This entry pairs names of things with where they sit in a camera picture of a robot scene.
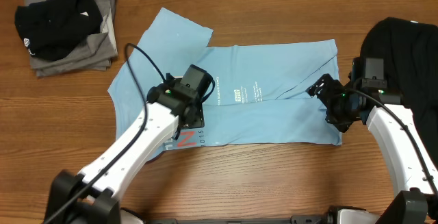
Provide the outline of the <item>light blue t-shirt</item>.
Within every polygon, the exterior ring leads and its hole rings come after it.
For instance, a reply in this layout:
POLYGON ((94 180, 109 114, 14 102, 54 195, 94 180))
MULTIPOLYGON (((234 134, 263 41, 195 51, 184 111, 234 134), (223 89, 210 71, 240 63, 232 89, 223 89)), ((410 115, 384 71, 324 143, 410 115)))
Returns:
POLYGON ((109 87, 118 135, 139 115, 140 92, 160 84, 164 73, 181 76, 196 65, 216 84, 203 105, 205 126, 182 131, 160 151, 252 143, 341 144, 341 134, 325 121, 322 102, 306 93, 323 74, 338 78, 334 40, 210 47, 212 34, 210 28, 160 10, 109 87))

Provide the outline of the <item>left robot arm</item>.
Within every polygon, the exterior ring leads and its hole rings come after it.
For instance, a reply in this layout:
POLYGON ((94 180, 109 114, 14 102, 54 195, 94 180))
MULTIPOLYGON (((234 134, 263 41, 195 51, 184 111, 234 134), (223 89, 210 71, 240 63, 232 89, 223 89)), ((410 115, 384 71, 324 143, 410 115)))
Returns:
POLYGON ((204 126, 202 103, 214 89, 213 77, 190 65, 183 77, 167 75, 152 87, 131 126, 102 155, 76 175, 53 180, 45 223, 141 223, 120 201, 139 170, 157 149, 182 129, 204 126))

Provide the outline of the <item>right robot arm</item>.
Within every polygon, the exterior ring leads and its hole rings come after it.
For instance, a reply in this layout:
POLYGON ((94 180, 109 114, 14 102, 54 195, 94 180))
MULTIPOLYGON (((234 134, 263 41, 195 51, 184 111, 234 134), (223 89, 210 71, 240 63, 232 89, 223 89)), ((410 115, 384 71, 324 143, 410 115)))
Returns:
POLYGON ((437 220, 437 168, 413 122, 413 113, 392 91, 380 58, 355 58, 343 85, 323 74, 306 90, 326 108, 326 122, 346 132, 361 121, 376 139, 389 170, 394 200, 381 214, 333 206, 319 223, 424 223, 437 220))

